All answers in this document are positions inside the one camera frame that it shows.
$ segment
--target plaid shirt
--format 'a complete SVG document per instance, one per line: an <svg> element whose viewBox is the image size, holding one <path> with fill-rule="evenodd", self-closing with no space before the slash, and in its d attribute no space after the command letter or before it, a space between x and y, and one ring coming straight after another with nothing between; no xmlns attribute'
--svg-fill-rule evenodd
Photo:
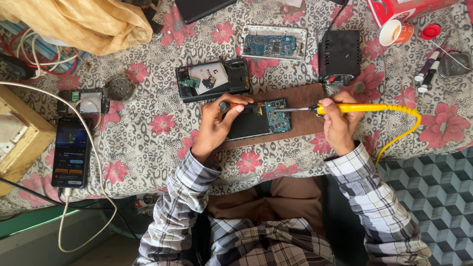
<svg viewBox="0 0 473 266"><path fill-rule="evenodd" d="M352 210L365 226L368 265L430 265L430 250L420 230L391 188L379 174L360 141L343 157L325 160ZM207 159L200 164L190 152L167 181L168 192L160 197L154 222L141 239L134 266L191 265L181 252L192 244L191 227L196 213L208 201L207 190L220 167ZM212 266L317 266L333 265L334 257L325 237L312 231L303 218L253 223L249 219L222 220L209 217Z"/></svg>

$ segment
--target floral bedsheet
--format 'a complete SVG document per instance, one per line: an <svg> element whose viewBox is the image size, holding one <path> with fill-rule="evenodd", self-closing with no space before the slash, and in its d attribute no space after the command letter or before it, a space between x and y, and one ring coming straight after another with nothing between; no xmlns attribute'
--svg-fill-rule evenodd
<svg viewBox="0 0 473 266"><path fill-rule="evenodd" d="M449 50L471 53L473 30L467 7L461 1L447 9L412 20L415 33L405 44L383 47L379 29L364 0L350 0L335 21L333 29L359 29L361 49L368 62L361 75L349 86L327 86L327 95L348 91L362 103L392 103L417 108L421 126L392 145L383 158L402 160L431 153L453 152L473 145L473 74L453 79L438 75L432 90L419 94L413 77L426 61L433 45L420 38L420 29L430 23L442 26L438 43L450 34ZM317 82L317 43L340 6L326 0L306 0L307 10L274 15L275 2L238 0L190 25L180 20L172 1L162 1L154 20L164 26L149 44L107 56L91 56L89 70L80 67L65 77L45 76L22 81L55 92L93 89L108 77L121 74L134 85L133 97L124 103L111 103L105 124L95 138L104 167L106 190L113 197L166 190L166 179L192 146L199 130L202 102L184 104L179 98L174 69L211 60L220 55L236 58L240 34L245 25L303 27L308 30L307 53L303 62L247 58L252 93L298 87ZM1 31L9 40L9 33ZM57 117L55 100L35 91L11 88L45 119ZM361 120L355 138L368 152L376 153L391 139L407 131L415 118L397 112L370 112ZM54 144L51 144L20 184L56 197L51 187ZM247 189L262 181L291 175L308 177L326 173L322 160L334 155L322 133L258 144L212 154L223 167L210 192L224 195ZM91 156L86 188L74 190L72 200L101 198L97 158ZM12 190L0 198L0 215L47 206L26 193Z"/></svg>

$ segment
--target orange button on screen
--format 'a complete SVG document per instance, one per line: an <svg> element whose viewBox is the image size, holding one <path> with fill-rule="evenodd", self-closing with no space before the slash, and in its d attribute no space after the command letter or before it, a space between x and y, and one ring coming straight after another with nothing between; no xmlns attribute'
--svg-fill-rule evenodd
<svg viewBox="0 0 473 266"><path fill-rule="evenodd" d="M70 173L70 174L82 174L82 170L74 170L74 169L71 169L71 170L69 170L69 173Z"/></svg>
<svg viewBox="0 0 473 266"><path fill-rule="evenodd" d="M67 174L67 169L56 169L56 173L65 173Z"/></svg>

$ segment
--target geometric cube pattern floor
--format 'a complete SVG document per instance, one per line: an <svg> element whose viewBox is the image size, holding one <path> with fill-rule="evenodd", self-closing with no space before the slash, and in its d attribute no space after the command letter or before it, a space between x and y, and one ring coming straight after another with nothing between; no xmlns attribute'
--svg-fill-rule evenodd
<svg viewBox="0 0 473 266"><path fill-rule="evenodd" d="M381 180L419 225L433 266L473 264L473 147L380 161Z"/></svg>

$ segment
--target beige cloth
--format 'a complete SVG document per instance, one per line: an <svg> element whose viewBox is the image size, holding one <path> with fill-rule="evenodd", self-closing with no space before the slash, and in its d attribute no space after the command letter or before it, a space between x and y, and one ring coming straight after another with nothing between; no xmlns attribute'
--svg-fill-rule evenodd
<svg viewBox="0 0 473 266"><path fill-rule="evenodd" d="M219 219L267 222L304 218L315 232L325 236L320 177L274 179L271 195L259 198L254 187L224 196L209 195L207 208Z"/></svg>
<svg viewBox="0 0 473 266"><path fill-rule="evenodd" d="M153 33L140 7L115 0L4 0L0 20L22 20L41 36L96 55L149 43Z"/></svg>

